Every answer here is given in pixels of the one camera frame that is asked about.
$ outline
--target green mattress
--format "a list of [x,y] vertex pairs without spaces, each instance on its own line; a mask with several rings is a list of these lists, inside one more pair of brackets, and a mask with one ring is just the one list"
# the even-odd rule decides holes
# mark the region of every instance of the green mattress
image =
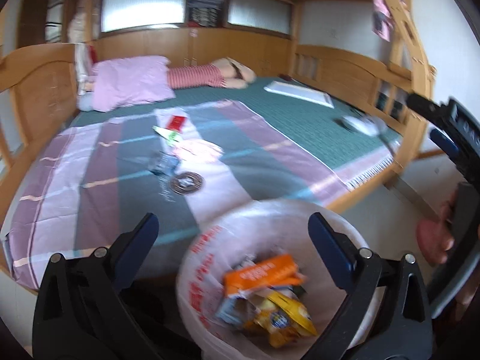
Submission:
[[[155,108],[181,107],[221,99],[237,100],[244,103],[287,137],[309,151],[332,169],[354,161],[381,147],[378,138],[352,132],[344,128],[339,120],[344,115],[358,116],[350,105],[332,98],[334,108],[324,107],[305,100],[267,92],[264,86],[279,78],[258,78],[246,89],[189,88],[175,91],[176,99],[160,103],[123,107],[111,112],[80,112],[71,127],[86,126],[104,122],[111,117],[146,114]],[[389,129],[388,141],[400,137]]]

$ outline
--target plastic trash bag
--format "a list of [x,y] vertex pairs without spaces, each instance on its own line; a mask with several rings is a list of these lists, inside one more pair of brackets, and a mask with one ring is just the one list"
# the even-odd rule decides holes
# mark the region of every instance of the plastic trash bag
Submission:
[[[216,220],[192,243],[178,274],[177,302],[183,323],[202,349],[204,359],[300,359],[318,338],[302,338],[275,349],[270,347],[267,337],[247,338],[215,318],[223,299],[223,276],[247,254],[255,254],[261,261],[270,257],[276,248],[290,253],[301,273],[308,277],[302,285],[306,294],[301,302],[318,334],[325,330],[346,293],[335,286],[308,235],[308,219],[314,212],[320,212],[335,231],[348,235],[357,248],[367,247],[362,236],[345,219],[300,200],[252,202]],[[350,346],[365,338],[380,302],[377,289]]]

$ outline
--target white book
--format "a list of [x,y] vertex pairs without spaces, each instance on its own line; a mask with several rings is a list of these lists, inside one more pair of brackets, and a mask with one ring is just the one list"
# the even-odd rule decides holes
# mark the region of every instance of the white book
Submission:
[[325,107],[334,108],[329,94],[322,91],[316,91],[315,89],[286,84],[278,81],[272,81],[270,84],[264,87],[264,89],[268,92],[277,93],[278,95],[295,97],[297,99],[324,105]]

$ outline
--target metal screw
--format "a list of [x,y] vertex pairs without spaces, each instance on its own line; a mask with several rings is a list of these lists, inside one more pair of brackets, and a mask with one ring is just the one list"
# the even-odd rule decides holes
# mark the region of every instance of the metal screw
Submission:
[[105,257],[107,255],[107,249],[105,247],[98,247],[93,252],[93,255],[98,258]]
[[371,256],[374,255],[374,254],[371,252],[371,250],[368,249],[367,247],[362,247],[362,248],[359,250],[359,253],[360,253],[360,256],[362,256],[364,259],[369,259]]
[[62,255],[60,253],[55,253],[55,254],[52,254],[52,256],[50,257],[50,261],[52,261],[52,263],[58,263],[61,258],[62,258]]
[[408,253],[405,255],[405,261],[408,262],[409,264],[413,264],[416,261],[416,259],[413,254]]

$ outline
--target orange wrapper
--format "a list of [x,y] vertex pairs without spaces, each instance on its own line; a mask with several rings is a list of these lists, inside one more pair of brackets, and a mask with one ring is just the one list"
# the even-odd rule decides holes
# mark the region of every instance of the orange wrapper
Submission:
[[303,282],[298,266],[289,254],[282,254],[254,266],[225,275],[225,296],[254,292],[264,287],[296,286]]

